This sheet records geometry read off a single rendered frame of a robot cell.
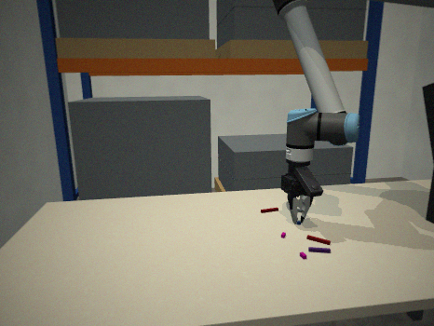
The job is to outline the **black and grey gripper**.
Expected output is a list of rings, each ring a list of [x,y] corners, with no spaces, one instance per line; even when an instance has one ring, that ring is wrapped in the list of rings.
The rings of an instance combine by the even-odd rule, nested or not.
[[[309,208],[311,207],[313,197],[309,197],[305,189],[302,187],[295,174],[293,173],[295,168],[309,166],[308,162],[293,162],[286,158],[286,162],[289,164],[288,173],[281,175],[281,190],[288,194],[288,201],[286,203],[287,208],[291,212],[292,220],[294,224],[297,223],[297,207],[302,211],[301,224],[303,223]],[[292,166],[297,165],[297,166]],[[296,197],[299,197],[297,199]]]

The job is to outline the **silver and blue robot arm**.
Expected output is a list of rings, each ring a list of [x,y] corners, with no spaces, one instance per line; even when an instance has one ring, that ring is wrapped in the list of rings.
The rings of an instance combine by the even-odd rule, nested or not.
[[[341,102],[307,13],[308,0],[273,2],[278,17],[285,20],[318,109],[318,113],[315,108],[291,110],[288,113],[286,158],[293,162],[308,162],[314,159],[315,141],[325,141],[335,146],[357,142],[359,114],[347,113]],[[309,197],[322,195],[323,189],[308,167],[295,168],[293,173]]]

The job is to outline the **purple rod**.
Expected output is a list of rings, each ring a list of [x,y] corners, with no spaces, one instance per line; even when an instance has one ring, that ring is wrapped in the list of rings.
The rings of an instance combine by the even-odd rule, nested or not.
[[[324,253],[331,253],[331,249],[327,249],[327,248],[313,248],[313,247],[308,247],[308,251],[311,251],[311,252],[324,252]]]

